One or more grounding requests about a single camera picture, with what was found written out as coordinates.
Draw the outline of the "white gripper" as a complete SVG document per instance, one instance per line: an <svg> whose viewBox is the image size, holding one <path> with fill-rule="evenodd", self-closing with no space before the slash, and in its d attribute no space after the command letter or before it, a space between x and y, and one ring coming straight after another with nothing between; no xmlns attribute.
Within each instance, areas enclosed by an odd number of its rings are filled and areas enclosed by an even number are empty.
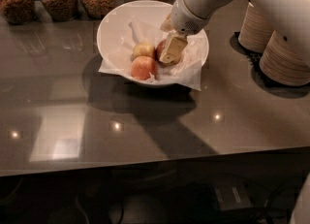
<svg viewBox="0 0 310 224"><path fill-rule="evenodd" d="M170 14L160 26L163 32L172 29L186 35L198 34L209 22L210 16L201 0L175 0ZM165 48L160 56L161 63L169 63L181 55L188 42L185 35L170 32L165 39Z"/></svg>

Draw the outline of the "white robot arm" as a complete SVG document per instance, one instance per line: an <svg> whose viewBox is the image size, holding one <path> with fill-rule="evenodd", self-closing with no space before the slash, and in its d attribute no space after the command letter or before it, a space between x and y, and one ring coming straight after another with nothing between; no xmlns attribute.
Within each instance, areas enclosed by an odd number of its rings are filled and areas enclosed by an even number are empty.
<svg viewBox="0 0 310 224"><path fill-rule="evenodd" d="M165 32L198 34L217 9L232 0L175 0L161 25ZM310 66L310 0L248 0Z"/></svg>

